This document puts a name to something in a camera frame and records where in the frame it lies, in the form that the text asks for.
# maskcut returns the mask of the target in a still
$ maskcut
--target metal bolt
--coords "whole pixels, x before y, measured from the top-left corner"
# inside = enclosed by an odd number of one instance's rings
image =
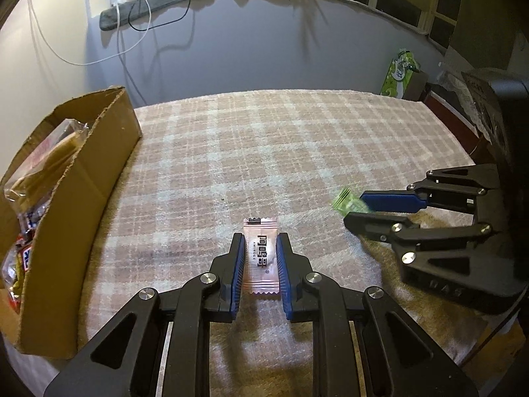
[[[213,273],[204,273],[200,276],[200,281],[203,284],[211,284],[217,280],[217,277]]]
[[[402,262],[404,264],[411,264],[415,260],[415,253],[414,252],[407,252],[402,256]]]
[[[155,291],[154,288],[144,288],[140,290],[140,298],[142,300],[148,300],[149,298],[153,298]]]
[[[367,289],[367,293],[371,298],[382,298],[384,295],[384,290],[382,288],[379,288],[378,286],[370,286]]]
[[[322,280],[322,275],[316,272],[310,272],[305,276],[305,279],[308,280],[312,284],[316,284]]]

